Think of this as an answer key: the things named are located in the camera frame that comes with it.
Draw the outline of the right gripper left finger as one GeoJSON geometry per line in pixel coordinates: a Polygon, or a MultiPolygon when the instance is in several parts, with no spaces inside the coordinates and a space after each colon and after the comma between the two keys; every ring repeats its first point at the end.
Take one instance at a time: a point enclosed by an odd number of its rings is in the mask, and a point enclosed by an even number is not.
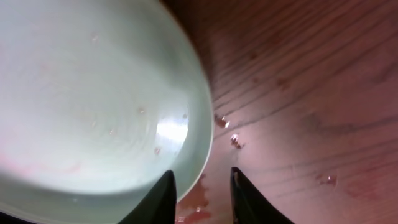
{"type": "Polygon", "coordinates": [[[175,176],[168,170],[118,224],[174,224],[176,204],[175,176]]]}

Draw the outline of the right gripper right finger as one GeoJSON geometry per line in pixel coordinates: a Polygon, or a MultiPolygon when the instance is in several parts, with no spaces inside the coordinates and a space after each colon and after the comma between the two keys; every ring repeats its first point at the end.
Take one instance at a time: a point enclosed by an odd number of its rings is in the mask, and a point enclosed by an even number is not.
{"type": "Polygon", "coordinates": [[[237,167],[231,168],[230,186],[234,224],[294,224],[237,167]]]}

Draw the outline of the light blue plate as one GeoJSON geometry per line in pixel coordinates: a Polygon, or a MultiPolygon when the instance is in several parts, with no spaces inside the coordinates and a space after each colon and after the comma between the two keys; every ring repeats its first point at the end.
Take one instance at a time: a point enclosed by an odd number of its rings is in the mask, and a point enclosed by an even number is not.
{"type": "Polygon", "coordinates": [[[184,198],[213,112],[189,39],[159,1],[1,0],[1,211],[117,223],[165,171],[184,198]]]}

